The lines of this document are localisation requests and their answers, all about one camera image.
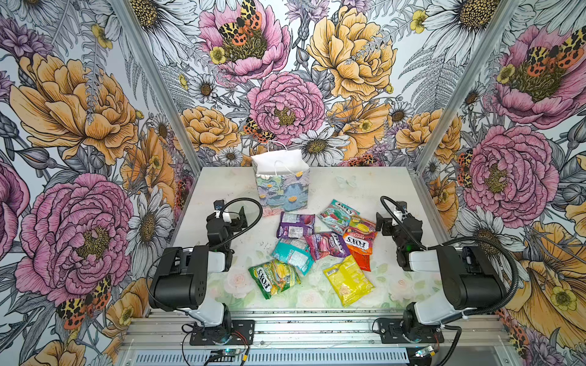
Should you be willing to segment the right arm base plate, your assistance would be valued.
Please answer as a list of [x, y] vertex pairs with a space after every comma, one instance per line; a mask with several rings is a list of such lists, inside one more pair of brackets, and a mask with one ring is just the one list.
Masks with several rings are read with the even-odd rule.
[[378, 334], [383, 344], [444, 343], [443, 333], [438, 326], [415, 323], [408, 325], [403, 319], [378, 318], [372, 324], [372, 332]]

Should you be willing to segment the magenta Fox's candy packet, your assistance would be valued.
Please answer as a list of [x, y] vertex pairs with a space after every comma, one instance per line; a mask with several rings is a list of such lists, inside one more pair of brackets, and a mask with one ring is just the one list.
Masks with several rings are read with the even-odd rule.
[[343, 237], [334, 232], [315, 233], [305, 236], [309, 251], [314, 261], [323, 259], [327, 256], [337, 258], [346, 258], [350, 255]]

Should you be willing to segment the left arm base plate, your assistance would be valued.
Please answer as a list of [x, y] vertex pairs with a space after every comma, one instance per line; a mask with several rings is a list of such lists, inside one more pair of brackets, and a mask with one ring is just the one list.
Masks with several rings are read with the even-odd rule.
[[232, 320], [230, 326], [204, 327], [195, 322], [190, 332], [191, 346], [251, 346], [256, 322], [254, 320]]

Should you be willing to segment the floral paper gift bag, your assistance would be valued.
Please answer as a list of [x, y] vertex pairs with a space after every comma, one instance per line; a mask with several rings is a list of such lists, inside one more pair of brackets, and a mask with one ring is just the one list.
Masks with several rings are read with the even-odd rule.
[[267, 151], [253, 156], [256, 187], [264, 217], [308, 207], [310, 166], [302, 151], [270, 140]]

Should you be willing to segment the yellow snack packet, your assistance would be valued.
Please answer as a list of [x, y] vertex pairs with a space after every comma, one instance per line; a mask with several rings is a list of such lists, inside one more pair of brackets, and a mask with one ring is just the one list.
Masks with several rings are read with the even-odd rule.
[[343, 307], [352, 305], [375, 288], [352, 256], [323, 270], [323, 273]]

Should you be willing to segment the orange Fox's candy packet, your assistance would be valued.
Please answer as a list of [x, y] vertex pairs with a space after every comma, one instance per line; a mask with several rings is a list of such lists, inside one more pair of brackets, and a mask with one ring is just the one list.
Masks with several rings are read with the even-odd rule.
[[372, 221], [352, 216], [346, 228], [343, 239], [348, 247], [365, 256], [372, 255], [373, 244], [378, 235], [376, 225]]

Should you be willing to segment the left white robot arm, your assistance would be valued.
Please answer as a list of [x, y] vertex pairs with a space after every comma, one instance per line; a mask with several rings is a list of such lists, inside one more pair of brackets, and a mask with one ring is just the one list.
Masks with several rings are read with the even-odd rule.
[[237, 213], [217, 211], [206, 218], [206, 245], [165, 249], [149, 287], [150, 306], [184, 313], [205, 330], [231, 333], [230, 311], [208, 294], [208, 276], [230, 270], [231, 240], [247, 227], [243, 208]]

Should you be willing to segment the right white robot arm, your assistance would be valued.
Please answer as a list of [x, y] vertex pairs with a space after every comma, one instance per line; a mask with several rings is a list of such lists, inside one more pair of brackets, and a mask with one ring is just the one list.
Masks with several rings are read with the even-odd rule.
[[423, 222], [408, 213], [377, 213], [375, 228], [394, 240], [397, 263], [405, 273], [438, 274], [441, 280], [441, 289], [426, 300], [409, 303], [401, 320], [378, 320], [383, 342], [441, 343], [443, 324], [463, 317], [467, 310], [482, 310], [505, 299], [505, 285], [479, 247], [425, 247]]

